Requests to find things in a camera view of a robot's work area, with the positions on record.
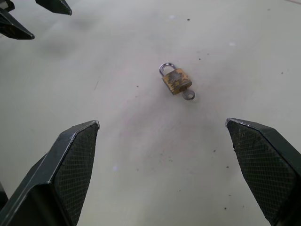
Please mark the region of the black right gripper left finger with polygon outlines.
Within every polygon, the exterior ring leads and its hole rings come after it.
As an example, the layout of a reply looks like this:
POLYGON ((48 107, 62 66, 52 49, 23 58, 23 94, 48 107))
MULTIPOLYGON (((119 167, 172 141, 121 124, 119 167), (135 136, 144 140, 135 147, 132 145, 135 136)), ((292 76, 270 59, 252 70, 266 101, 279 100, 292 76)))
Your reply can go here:
POLYGON ((89 188, 99 122, 59 134, 0 211, 2 226, 75 226, 89 188))

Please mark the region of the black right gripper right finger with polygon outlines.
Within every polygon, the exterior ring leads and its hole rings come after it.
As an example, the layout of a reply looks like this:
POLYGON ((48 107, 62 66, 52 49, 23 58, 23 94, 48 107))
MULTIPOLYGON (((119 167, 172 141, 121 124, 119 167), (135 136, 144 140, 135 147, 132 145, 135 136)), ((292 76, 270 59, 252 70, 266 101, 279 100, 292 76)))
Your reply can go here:
POLYGON ((228 118, 242 175, 272 226, 301 224, 301 154, 274 128, 228 118))

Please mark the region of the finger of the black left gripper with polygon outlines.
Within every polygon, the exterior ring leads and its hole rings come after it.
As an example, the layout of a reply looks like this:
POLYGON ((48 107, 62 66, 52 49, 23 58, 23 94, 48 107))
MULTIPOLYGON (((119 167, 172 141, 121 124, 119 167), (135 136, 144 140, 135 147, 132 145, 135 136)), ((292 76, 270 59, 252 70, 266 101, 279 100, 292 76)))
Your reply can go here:
POLYGON ((72 9, 65 0, 35 0, 35 2, 53 13, 72 15, 72 9))
POLYGON ((34 34, 22 26, 11 14, 15 9, 11 0, 0 0, 0 33, 16 40, 33 40, 34 34))

